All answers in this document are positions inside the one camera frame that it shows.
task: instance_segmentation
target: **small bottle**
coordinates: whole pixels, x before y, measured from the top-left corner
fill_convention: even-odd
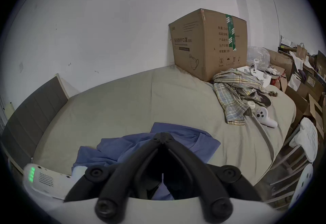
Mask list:
[[[255,104],[255,102],[254,102],[254,101],[248,101],[247,104],[250,106],[251,111],[252,111],[253,113],[255,113],[255,108],[256,108],[256,104]]]

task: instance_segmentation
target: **blue cloth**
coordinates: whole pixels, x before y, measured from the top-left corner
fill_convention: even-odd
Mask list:
[[[96,149],[81,146],[72,170],[78,165],[87,167],[93,165],[109,166],[124,162],[158,132],[170,133],[176,141],[190,149],[204,163],[209,161],[221,144],[205,131],[175,124],[154,123],[150,133],[132,134],[120,138],[103,138]],[[152,199],[173,200],[173,197],[162,183]]]

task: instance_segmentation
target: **green led light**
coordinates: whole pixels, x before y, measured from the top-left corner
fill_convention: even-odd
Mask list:
[[[34,179],[34,172],[35,172],[35,168],[34,167],[31,167],[31,170],[29,172],[29,176],[28,176],[28,180],[30,182],[33,182],[33,179]]]

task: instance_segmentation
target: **speaker grille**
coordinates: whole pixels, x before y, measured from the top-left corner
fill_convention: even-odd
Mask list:
[[[39,182],[48,185],[50,187],[53,187],[53,178],[46,174],[43,173],[39,174]]]

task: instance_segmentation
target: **beige bed sheet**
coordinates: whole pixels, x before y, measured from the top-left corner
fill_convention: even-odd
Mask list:
[[[254,185],[270,168],[295,117],[295,104],[279,93],[269,116],[277,128],[246,117],[245,126],[229,125],[213,86],[177,66],[145,71],[94,87],[70,98],[43,134],[34,162],[71,174],[80,146],[96,148],[102,138],[150,132],[154,122],[185,125],[209,132],[221,142],[209,163],[237,166]]]

